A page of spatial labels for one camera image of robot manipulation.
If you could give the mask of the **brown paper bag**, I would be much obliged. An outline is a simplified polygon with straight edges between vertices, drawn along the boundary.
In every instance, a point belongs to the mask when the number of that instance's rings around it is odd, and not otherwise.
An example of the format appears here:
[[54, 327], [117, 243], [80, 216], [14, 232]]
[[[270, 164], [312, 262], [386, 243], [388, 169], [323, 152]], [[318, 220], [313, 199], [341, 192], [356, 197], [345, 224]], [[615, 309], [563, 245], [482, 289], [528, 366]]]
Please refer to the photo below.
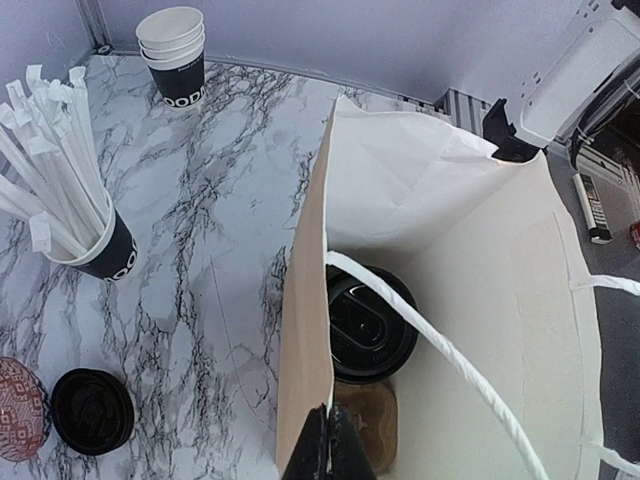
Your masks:
[[326, 269], [362, 278], [421, 339], [394, 386], [393, 479], [594, 479], [637, 474], [603, 443], [592, 274], [547, 159], [437, 118], [329, 115], [284, 285], [276, 463], [334, 390]]

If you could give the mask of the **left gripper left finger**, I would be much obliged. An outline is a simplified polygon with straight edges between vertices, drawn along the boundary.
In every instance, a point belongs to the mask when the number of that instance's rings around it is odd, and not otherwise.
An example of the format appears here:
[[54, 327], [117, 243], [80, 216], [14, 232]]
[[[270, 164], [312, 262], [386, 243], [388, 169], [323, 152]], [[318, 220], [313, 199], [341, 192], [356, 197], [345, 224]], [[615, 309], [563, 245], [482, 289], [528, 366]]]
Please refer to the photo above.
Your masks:
[[326, 477], [328, 431], [326, 408], [310, 410], [282, 480], [322, 480]]

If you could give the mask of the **black coffee cup lid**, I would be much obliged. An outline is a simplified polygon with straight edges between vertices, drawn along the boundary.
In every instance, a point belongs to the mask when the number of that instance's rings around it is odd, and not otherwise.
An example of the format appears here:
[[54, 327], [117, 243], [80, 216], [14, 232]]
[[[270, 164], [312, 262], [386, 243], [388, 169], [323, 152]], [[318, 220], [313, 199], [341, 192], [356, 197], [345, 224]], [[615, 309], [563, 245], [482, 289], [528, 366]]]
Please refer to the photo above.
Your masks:
[[349, 273], [326, 268], [331, 355], [336, 379], [384, 381], [413, 353], [419, 333], [374, 290]]

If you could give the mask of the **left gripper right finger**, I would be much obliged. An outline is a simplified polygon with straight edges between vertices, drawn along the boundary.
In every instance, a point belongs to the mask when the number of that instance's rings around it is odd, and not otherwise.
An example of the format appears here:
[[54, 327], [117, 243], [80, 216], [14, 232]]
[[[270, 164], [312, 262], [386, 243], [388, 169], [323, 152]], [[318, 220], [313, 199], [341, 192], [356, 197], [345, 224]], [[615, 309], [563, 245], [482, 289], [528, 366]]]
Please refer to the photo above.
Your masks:
[[329, 416], [329, 477], [334, 480], [375, 480], [351, 416], [345, 409], [333, 407]]

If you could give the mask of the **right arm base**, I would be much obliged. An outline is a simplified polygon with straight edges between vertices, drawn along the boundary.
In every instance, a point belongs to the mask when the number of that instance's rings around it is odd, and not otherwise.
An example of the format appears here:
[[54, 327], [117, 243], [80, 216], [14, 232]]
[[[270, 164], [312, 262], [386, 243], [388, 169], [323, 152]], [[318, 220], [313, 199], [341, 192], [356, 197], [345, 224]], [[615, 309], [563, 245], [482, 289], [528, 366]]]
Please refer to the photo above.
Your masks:
[[489, 109], [482, 121], [483, 138], [498, 149], [493, 157], [512, 163], [526, 163], [532, 160], [539, 149], [515, 136], [516, 128], [507, 120], [506, 99], [498, 99]]

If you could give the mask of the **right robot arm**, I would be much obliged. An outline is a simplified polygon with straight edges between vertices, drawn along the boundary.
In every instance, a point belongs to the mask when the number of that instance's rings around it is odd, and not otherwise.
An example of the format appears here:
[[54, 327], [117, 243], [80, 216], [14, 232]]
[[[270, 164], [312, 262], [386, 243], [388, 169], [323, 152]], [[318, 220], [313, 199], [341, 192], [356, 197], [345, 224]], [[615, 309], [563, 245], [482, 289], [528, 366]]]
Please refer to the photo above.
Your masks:
[[583, 1], [544, 62], [506, 107], [515, 135], [544, 148], [639, 49], [637, 1]]

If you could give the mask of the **brown cardboard cup carrier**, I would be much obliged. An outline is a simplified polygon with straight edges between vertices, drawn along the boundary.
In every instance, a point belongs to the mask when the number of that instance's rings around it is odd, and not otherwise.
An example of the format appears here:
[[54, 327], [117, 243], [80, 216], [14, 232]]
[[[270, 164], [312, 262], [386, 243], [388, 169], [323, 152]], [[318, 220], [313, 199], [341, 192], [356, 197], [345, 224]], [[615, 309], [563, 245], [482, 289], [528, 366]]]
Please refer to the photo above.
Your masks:
[[398, 448], [398, 407], [391, 384], [337, 382], [334, 402], [349, 412], [373, 472], [377, 476], [389, 473]]

